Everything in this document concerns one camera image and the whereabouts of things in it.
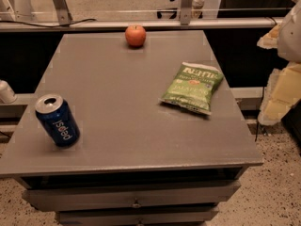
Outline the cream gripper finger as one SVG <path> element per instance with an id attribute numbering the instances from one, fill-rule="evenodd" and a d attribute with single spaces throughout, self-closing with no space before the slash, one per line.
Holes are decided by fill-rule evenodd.
<path id="1" fill-rule="evenodd" d="M 277 39 L 280 25 L 275 25 L 268 33 L 260 37 L 257 45 L 263 49 L 277 49 Z"/>
<path id="2" fill-rule="evenodd" d="M 258 122 L 275 125 L 301 100 L 301 64 L 290 62 L 284 69 L 273 69 L 260 107 Z"/>

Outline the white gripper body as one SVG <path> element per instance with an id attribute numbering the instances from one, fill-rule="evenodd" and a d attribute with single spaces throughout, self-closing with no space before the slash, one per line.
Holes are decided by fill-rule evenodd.
<path id="1" fill-rule="evenodd" d="M 277 54 L 291 62 L 301 62 L 301 0 L 284 17 L 277 39 Z"/>

